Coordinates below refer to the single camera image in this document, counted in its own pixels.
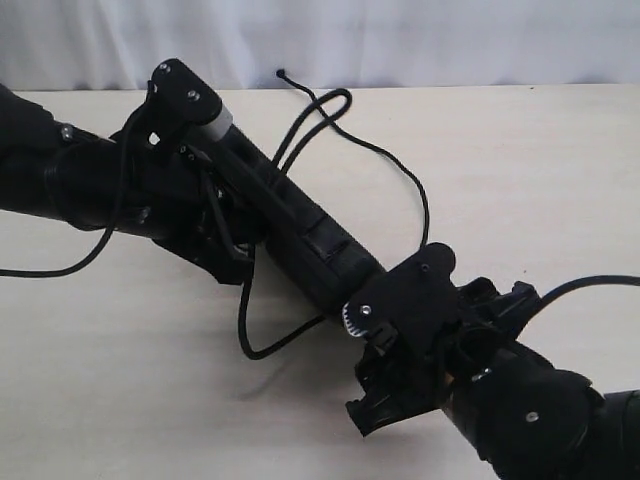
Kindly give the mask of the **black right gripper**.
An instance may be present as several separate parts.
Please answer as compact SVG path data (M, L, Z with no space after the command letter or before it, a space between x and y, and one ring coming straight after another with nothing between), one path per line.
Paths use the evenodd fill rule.
M363 435L440 407L449 377L486 371L499 347L515 340L540 303L535 287L517 282L506 293L479 277L393 281L370 286L343 307L343 324L364 341L355 375L364 395L347 403Z

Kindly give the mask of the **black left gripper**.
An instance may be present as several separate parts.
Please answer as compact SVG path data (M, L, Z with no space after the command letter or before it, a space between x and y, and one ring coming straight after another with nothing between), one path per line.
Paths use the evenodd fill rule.
M211 274L223 285L241 285L254 267L233 238L231 195L220 189L211 159L191 142L162 138L143 120L128 120L113 135L127 154L118 232L151 239L160 248Z

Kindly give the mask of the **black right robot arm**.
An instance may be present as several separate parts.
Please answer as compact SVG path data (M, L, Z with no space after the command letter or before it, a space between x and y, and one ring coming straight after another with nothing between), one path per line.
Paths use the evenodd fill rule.
M561 296L591 286L635 286L631 276L567 282L539 295L507 293L487 278L384 282L344 308L364 339L355 368L364 394L347 404L362 435L443 412L502 479L635 479L639 395L602 394L519 341L529 321Z

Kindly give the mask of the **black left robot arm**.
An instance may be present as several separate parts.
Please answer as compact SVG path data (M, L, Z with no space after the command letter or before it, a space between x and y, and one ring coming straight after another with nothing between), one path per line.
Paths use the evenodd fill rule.
M102 138L1 89L2 210L102 233L93 249L68 267L4 268L2 276L74 274L122 232L152 240L221 284L248 279L254 262L233 245L215 184L198 157L149 143L143 126L151 105L144 101L115 136Z

